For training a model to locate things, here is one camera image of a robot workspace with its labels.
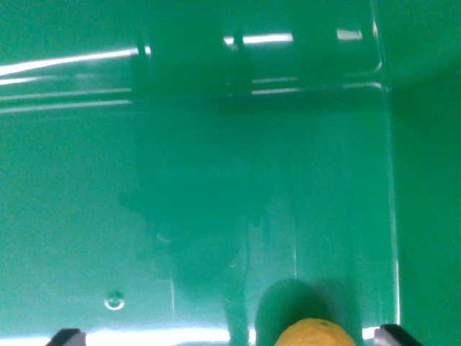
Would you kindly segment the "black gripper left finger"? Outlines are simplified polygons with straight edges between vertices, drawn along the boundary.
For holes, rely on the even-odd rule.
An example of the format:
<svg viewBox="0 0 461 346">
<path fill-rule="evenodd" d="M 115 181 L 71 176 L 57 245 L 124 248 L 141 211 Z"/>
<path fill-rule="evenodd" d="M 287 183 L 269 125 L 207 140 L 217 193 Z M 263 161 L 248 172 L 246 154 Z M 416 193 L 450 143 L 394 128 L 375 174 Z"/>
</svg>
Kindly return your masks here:
<svg viewBox="0 0 461 346">
<path fill-rule="evenodd" d="M 80 329 L 61 329 L 45 346 L 86 346 L 86 333 Z"/>
</svg>

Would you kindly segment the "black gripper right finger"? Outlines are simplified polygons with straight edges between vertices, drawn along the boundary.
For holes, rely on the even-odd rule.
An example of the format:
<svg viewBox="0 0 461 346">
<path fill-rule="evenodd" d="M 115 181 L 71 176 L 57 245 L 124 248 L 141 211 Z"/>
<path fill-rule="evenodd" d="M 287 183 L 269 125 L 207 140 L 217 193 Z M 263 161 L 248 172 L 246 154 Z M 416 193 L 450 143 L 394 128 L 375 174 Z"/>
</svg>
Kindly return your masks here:
<svg viewBox="0 0 461 346">
<path fill-rule="evenodd" d="M 398 324 L 382 324 L 373 336 L 374 346 L 422 346 L 422 344 Z"/>
</svg>

